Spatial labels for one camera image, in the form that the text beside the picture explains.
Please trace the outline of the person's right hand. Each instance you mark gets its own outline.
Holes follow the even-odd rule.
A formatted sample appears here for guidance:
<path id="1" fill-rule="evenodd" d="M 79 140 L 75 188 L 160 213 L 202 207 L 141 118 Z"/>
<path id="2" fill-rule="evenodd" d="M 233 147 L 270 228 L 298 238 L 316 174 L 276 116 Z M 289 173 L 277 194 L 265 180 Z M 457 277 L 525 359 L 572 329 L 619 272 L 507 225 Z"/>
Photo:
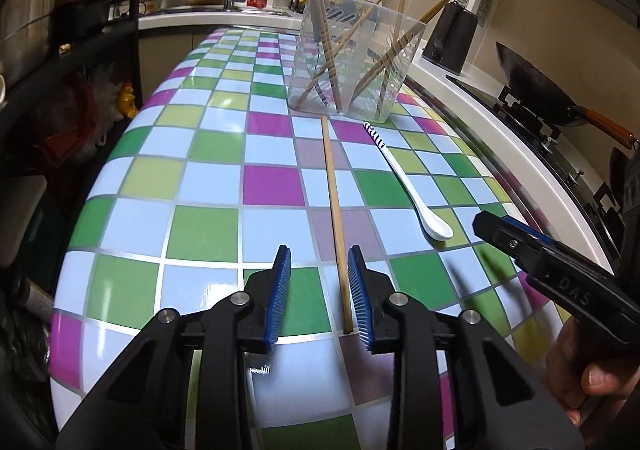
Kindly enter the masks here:
<path id="1" fill-rule="evenodd" d="M 639 367 L 598 357 L 579 363 L 579 323 L 570 317 L 546 357 L 544 381 L 568 418 L 583 430 L 605 428 L 625 406 L 639 381 Z"/>

